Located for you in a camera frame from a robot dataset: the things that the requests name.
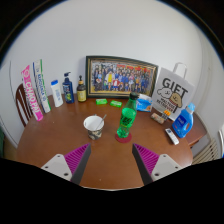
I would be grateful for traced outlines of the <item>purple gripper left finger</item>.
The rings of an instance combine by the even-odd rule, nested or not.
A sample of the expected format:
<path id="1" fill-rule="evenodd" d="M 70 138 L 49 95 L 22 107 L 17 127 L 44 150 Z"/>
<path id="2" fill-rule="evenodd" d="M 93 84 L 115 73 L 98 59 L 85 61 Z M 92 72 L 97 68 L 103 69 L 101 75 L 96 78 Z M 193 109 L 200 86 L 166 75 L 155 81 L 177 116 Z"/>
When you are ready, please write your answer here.
<path id="1" fill-rule="evenodd" d="M 79 185 L 90 154 L 91 144 L 87 143 L 66 155 L 56 154 L 42 169 Z"/>

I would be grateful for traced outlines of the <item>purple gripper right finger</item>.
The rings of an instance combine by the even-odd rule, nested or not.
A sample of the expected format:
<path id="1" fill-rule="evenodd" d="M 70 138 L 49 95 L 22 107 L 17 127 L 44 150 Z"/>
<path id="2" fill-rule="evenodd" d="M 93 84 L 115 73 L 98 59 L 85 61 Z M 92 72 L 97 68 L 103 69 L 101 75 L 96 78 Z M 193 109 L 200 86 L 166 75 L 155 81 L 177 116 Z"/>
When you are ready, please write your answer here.
<path id="1" fill-rule="evenodd" d="M 167 154 L 158 155 L 136 143 L 132 146 L 132 154 L 136 160 L 144 185 L 148 185 L 182 169 Z"/>

